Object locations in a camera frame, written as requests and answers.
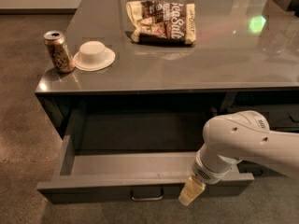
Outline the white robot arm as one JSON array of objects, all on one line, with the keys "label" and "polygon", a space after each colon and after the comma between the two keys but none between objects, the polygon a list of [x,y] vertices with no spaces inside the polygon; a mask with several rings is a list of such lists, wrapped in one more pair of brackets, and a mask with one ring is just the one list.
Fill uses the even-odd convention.
[{"label": "white robot arm", "polygon": [[192,164],[192,175],[178,197],[184,205],[192,203],[207,185],[221,181],[233,165],[242,161],[299,178],[299,134],[272,131],[259,112],[214,117],[204,125],[203,140]]}]

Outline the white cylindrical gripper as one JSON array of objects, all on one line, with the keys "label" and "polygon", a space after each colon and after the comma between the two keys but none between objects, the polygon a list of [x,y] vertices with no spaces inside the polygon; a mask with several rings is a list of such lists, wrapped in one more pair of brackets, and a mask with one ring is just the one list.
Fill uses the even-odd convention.
[{"label": "white cylindrical gripper", "polygon": [[196,152],[192,164],[194,176],[188,177],[178,196],[178,200],[183,205],[188,206],[203,193],[206,184],[213,185],[218,183],[227,175],[233,165],[239,163],[239,159],[219,155],[206,144],[203,144]]}]

